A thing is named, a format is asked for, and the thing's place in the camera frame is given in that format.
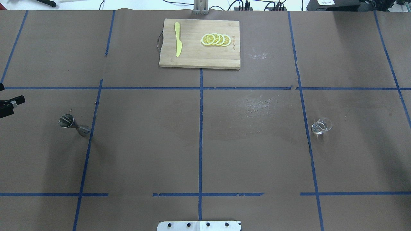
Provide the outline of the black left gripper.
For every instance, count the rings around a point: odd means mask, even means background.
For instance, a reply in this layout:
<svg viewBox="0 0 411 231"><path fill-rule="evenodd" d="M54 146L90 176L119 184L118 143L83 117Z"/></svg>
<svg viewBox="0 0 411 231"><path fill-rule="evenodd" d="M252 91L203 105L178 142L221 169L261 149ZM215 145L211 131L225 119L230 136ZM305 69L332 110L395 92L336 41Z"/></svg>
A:
<svg viewBox="0 0 411 231"><path fill-rule="evenodd" d="M14 109L20 105L25 103L24 96L18 96L16 98L11 98L9 100L1 100L0 101L0 118L4 118L14 114Z"/></svg>

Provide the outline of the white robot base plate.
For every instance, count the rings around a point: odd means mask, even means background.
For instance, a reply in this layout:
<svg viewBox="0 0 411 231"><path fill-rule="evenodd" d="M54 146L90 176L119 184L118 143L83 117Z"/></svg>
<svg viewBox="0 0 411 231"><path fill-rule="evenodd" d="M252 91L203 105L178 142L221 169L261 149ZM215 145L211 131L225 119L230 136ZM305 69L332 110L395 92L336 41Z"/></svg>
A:
<svg viewBox="0 0 411 231"><path fill-rule="evenodd" d="M157 231L241 231L240 221L167 221L157 225Z"/></svg>

